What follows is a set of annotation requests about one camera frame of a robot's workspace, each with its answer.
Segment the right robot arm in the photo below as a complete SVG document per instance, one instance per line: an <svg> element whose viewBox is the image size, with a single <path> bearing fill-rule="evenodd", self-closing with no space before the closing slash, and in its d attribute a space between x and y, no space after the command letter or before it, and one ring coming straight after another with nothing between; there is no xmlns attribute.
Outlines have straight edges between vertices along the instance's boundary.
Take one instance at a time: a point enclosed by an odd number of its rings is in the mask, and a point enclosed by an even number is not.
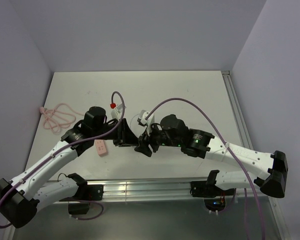
<svg viewBox="0 0 300 240"><path fill-rule="evenodd" d="M250 186L270 197L285 197L288 177L286 154L276 150L273 153L254 151L229 142L220 137L188 128L184 121L174 114L165 116L160 123L147 112L138 116L137 122L145 127L138 138L136 152L151 157L160 147L176 147L189 157L214 160L238 166L239 171L211 170L205 182L207 191L217 195L221 191L243 189Z"/></svg>

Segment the pink power strip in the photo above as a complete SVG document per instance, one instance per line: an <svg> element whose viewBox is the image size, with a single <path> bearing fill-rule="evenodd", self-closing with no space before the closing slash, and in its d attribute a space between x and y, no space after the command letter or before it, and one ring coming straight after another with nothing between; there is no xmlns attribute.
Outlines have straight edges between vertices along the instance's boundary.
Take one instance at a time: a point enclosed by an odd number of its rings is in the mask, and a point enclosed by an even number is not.
<svg viewBox="0 0 300 240"><path fill-rule="evenodd" d="M96 140L94 141L94 145L95 145L97 154L98 154L100 157L103 157L103 156L105 156L105 155L108 154L108 150L107 150L107 147L106 147L106 144L105 144L105 141L104 141L104 140L96 139Z"/></svg>

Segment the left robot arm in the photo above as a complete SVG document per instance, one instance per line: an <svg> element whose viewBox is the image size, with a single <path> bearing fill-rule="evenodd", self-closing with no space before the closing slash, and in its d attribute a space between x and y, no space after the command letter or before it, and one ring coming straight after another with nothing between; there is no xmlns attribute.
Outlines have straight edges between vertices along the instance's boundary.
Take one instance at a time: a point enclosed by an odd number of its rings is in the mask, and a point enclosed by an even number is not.
<svg viewBox="0 0 300 240"><path fill-rule="evenodd" d="M96 140L112 140L115 146L130 147L138 142L124 117L123 104L111 105L112 119L106 121L106 111L93 106L73 128L42 159L23 173L7 181L0 179L0 214L10 226L22 228L43 208L63 199L87 201L87 181L77 173L45 185L61 168L91 148Z"/></svg>

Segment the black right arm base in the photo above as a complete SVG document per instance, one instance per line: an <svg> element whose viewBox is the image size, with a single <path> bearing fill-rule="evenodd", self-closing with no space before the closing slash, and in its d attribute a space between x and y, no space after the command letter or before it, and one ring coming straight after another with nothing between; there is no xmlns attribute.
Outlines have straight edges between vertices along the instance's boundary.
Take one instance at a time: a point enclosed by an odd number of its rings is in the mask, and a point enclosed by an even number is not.
<svg viewBox="0 0 300 240"><path fill-rule="evenodd" d="M216 180L191 181L189 193L195 198L216 198L234 195L234 188L223 190L217 187L216 183Z"/></svg>

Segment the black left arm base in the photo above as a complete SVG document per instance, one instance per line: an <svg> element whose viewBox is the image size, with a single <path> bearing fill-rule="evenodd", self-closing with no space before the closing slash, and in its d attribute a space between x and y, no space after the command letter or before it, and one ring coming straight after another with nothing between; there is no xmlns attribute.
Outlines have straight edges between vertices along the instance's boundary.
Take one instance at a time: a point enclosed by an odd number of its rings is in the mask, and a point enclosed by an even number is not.
<svg viewBox="0 0 300 240"><path fill-rule="evenodd" d="M69 215L81 220L98 218L104 212L104 206L100 203L103 198L103 193L104 186L102 184L88 184L79 187L74 196L67 198L68 202L73 202L69 203L67 207ZM80 215L86 215L93 207L99 209L96 216L86 218L80 217Z"/></svg>

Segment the aluminium table rail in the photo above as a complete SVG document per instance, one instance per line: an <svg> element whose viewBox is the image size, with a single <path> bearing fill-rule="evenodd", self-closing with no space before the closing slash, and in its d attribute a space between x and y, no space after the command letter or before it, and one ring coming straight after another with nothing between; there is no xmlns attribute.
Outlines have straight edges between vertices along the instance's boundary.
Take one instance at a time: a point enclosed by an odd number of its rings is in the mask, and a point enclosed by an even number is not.
<svg viewBox="0 0 300 240"><path fill-rule="evenodd" d="M126 104L132 131L142 110L155 110L155 120L175 114L188 127L210 133L238 146L252 144L237 112L225 71L96 71L56 72L45 107L66 103L80 113L92 106L110 110L112 93ZM227 210L214 213L204 199L190 195L190 182L203 181L211 170L240 171L239 166L189 157L175 147L162 147L152 157L132 147L106 143L108 154L91 147L49 180L77 173L89 185L103 185L103 214L76 220L67 202L39 211L25 226L12 232L14 240L259 240L258 206L250 189L227 197Z"/></svg>

